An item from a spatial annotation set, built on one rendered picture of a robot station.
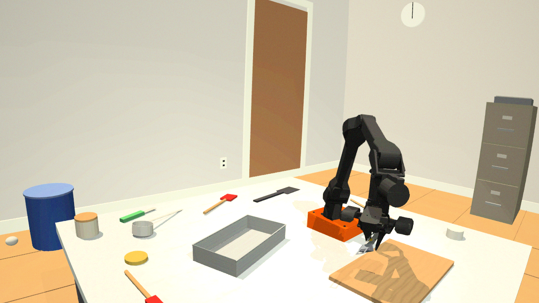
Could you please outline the yellow flat disc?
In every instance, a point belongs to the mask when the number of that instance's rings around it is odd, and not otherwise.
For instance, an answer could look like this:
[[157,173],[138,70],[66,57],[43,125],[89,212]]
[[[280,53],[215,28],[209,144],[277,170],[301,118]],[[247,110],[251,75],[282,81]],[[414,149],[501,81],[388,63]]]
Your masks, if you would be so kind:
[[141,265],[148,260],[148,255],[144,251],[129,252],[124,256],[125,263],[128,265],[136,266]]

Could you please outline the grey canister with orange lid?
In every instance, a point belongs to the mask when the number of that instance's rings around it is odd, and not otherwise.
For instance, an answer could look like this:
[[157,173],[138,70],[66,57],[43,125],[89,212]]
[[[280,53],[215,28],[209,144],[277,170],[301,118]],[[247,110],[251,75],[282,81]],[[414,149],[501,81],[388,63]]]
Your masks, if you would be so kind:
[[95,237],[99,234],[98,217],[94,212],[84,212],[75,215],[76,236],[81,239]]

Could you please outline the dark grey spatula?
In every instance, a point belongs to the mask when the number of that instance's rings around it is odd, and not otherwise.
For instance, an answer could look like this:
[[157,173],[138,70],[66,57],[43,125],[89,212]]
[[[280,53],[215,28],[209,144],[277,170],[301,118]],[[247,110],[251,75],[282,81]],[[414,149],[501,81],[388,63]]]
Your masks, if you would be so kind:
[[273,194],[268,194],[267,196],[256,198],[253,201],[254,202],[260,202],[260,201],[264,201],[264,200],[266,200],[268,198],[278,196],[280,194],[290,194],[291,192],[295,192],[295,191],[298,191],[298,190],[299,189],[296,189],[296,188],[293,188],[293,187],[289,186],[289,187],[285,187],[283,189],[277,190],[277,192],[275,192]]

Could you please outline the grey saucepan with long handle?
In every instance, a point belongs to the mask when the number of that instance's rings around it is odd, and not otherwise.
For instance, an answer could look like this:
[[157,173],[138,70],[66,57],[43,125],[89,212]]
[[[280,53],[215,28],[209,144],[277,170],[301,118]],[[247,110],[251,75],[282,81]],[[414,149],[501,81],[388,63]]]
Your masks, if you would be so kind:
[[[183,209],[180,209],[180,210],[177,210],[175,212],[171,212],[167,215],[171,215],[173,213],[176,213],[176,212],[179,212]],[[136,221],[136,222],[133,222],[132,223],[132,234],[133,235],[136,235],[136,236],[140,236],[140,237],[143,237],[143,236],[149,236],[149,235],[152,235],[153,234],[153,221],[155,221],[156,219],[160,219],[160,218],[163,218],[164,216],[167,216],[167,215],[162,215],[158,218],[155,218],[155,219],[151,219],[150,221]]]

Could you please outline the short grey cylinder with cream top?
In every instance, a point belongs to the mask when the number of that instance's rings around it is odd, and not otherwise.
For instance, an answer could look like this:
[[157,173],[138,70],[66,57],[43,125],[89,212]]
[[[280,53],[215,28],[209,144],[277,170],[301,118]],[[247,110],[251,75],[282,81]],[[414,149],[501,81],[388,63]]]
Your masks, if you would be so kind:
[[447,226],[446,237],[453,240],[462,240],[464,229],[459,226]]

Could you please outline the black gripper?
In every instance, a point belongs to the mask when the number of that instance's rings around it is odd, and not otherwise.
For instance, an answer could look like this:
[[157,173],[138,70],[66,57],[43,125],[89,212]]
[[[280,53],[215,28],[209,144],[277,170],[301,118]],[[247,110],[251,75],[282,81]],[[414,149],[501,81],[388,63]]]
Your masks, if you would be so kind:
[[[379,206],[379,203],[385,204],[385,209],[386,209],[386,212],[387,212],[386,214],[389,214],[390,205],[387,202],[385,202],[381,197],[375,197],[375,196],[372,196],[371,194],[369,194],[367,201],[371,201],[371,205],[376,206],[376,207]],[[339,219],[341,221],[350,223],[350,222],[353,221],[354,218],[357,218],[358,219],[358,228],[360,228],[361,215],[362,215],[362,212],[360,211],[360,208],[348,205],[347,207],[345,207],[341,211],[341,213],[339,215]],[[396,219],[390,219],[390,223],[388,225],[388,228],[387,229],[385,229],[385,228],[380,229],[379,236],[378,236],[377,241],[376,241],[375,250],[377,250],[379,248],[379,245],[380,245],[381,241],[383,240],[385,234],[390,234],[392,232],[393,228],[395,228],[396,233],[408,236],[408,235],[411,234],[413,226],[414,226],[414,221],[413,221],[412,218],[399,216],[399,218],[397,220]],[[371,231],[363,231],[363,233],[364,233],[366,241],[372,235]]]

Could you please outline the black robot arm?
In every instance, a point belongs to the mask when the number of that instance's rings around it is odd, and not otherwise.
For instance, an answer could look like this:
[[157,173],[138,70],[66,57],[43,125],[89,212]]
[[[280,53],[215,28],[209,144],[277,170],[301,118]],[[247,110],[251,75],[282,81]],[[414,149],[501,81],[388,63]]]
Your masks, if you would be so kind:
[[[381,197],[392,207],[402,207],[409,200],[408,187],[404,184],[406,168],[403,157],[396,144],[387,140],[376,123],[376,117],[361,114],[348,118],[343,123],[343,136],[345,139],[342,157],[339,161],[336,176],[329,181],[323,193],[325,207],[321,215],[334,221],[339,219],[343,204],[348,203],[350,196],[349,176],[355,161],[358,147],[365,141],[370,147],[369,162],[371,173],[369,194]],[[388,170],[389,169],[389,170]],[[397,170],[392,170],[397,169]],[[366,201],[360,218],[360,229],[379,233],[380,229],[387,229],[390,215],[386,214],[385,204],[372,206]]]

